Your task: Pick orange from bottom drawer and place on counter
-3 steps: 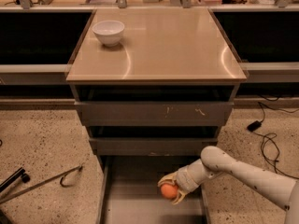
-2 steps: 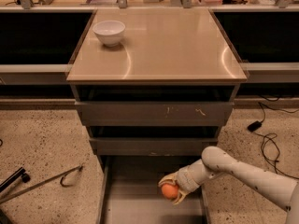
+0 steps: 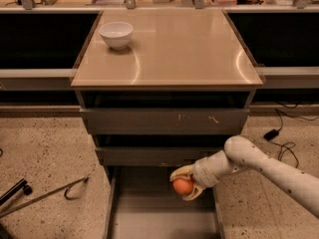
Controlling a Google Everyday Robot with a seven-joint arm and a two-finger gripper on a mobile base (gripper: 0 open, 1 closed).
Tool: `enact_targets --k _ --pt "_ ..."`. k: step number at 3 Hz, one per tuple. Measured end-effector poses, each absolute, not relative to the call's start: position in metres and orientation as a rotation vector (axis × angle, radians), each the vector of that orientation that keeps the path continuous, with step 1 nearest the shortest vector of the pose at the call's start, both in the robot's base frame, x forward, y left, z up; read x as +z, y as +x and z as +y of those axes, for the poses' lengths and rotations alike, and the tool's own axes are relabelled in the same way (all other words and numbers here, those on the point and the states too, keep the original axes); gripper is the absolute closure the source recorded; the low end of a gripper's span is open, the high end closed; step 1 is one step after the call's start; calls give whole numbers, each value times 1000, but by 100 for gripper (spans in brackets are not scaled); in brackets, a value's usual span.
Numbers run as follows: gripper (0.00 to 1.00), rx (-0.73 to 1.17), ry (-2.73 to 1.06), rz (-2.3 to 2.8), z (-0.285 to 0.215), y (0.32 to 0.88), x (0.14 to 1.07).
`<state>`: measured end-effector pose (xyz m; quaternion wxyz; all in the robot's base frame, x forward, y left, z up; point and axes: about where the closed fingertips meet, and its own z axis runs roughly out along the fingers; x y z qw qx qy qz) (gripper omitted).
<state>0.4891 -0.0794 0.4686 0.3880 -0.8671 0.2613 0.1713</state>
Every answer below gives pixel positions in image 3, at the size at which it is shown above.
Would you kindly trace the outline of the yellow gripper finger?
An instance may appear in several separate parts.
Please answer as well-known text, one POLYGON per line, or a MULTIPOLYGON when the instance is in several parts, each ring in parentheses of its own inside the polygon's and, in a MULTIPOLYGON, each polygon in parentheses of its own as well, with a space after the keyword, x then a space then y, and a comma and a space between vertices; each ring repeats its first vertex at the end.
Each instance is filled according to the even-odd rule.
POLYGON ((178 169, 176 169, 169 177, 169 181, 173 182, 179 178, 185 179, 185 180, 191 180, 192 179, 192 166, 191 165, 185 165, 178 169))
POLYGON ((190 194, 185 195, 182 199, 184 201, 192 201, 196 199, 202 193, 202 191, 203 189, 201 188, 201 186, 195 183, 192 192, 190 194))

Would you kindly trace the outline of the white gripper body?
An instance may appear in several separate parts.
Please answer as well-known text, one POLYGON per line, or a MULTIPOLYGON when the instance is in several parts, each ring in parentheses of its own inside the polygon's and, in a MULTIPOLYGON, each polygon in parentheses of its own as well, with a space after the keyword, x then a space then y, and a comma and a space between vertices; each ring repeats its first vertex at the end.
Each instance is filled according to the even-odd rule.
POLYGON ((196 161, 192 166, 192 178, 200 188, 215 186, 219 182, 217 161, 208 157, 196 161))

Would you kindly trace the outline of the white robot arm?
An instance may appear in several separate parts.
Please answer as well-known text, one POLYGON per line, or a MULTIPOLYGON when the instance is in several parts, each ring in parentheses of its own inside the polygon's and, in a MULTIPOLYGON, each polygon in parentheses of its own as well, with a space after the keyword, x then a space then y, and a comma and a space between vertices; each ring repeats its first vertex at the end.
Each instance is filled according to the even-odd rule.
POLYGON ((230 137, 223 150, 176 169, 170 182, 184 179, 192 183, 183 199, 191 201, 204 189, 214 187, 219 179, 251 168, 275 184, 302 207, 319 218, 319 179, 281 162, 260 150, 243 136, 230 137))

